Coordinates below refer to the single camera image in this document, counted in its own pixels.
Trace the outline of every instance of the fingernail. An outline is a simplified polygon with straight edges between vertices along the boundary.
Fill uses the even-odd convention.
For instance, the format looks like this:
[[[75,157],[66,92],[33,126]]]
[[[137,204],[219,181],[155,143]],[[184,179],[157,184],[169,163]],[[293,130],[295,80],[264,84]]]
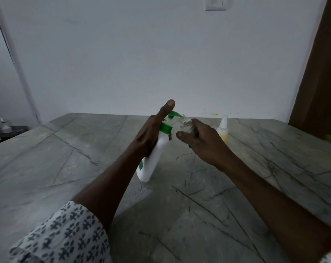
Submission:
[[[169,106],[173,106],[173,105],[174,105],[174,103],[175,103],[175,101],[174,101],[174,100],[168,100],[168,102],[167,102],[167,104],[168,104]]]

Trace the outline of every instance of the white wall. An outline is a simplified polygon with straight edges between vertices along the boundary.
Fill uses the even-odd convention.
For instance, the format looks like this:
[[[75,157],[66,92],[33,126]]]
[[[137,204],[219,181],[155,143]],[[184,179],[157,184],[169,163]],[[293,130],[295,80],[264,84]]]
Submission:
[[[34,127],[37,120],[32,114],[18,74],[12,63],[0,30],[0,118],[12,125]]]
[[[326,0],[0,0],[42,121],[65,113],[287,120]]]

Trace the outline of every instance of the person's left hand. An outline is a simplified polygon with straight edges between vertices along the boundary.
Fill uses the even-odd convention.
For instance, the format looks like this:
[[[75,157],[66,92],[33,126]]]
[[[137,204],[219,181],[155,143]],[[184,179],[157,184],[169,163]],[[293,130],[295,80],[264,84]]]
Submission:
[[[174,109],[175,101],[168,100],[168,102],[159,110],[158,114],[151,115],[146,123],[142,126],[135,137],[135,142],[141,146],[142,157],[148,157],[155,146],[159,128],[164,118]]]

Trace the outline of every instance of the table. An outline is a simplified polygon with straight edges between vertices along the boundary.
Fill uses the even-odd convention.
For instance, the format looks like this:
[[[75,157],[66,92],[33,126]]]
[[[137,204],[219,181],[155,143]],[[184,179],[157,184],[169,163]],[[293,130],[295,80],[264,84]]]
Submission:
[[[0,262],[108,167],[146,119],[66,114],[2,142]],[[228,128],[236,155],[331,225],[331,144],[271,119],[229,119]],[[235,185],[175,135],[148,183],[134,174],[109,239],[114,262],[288,262]]]

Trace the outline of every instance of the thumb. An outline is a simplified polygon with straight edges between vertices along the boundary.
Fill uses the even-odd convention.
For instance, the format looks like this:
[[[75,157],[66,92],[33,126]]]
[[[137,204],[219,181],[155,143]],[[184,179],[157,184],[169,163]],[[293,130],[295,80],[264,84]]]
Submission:
[[[185,133],[183,131],[177,132],[176,137],[192,148],[198,144],[197,138],[195,138],[193,135]]]

